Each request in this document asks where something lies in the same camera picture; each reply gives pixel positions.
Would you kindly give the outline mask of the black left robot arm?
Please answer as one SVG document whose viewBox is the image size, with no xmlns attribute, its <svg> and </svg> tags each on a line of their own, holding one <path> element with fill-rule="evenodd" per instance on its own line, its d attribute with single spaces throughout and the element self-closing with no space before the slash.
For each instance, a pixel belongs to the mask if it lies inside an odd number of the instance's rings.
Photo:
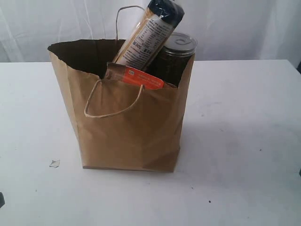
<svg viewBox="0 0 301 226">
<path fill-rule="evenodd" d="M 5 199 L 2 192 L 0 192 L 0 208 L 2 208 L 5 205 Z"/>
</svg>

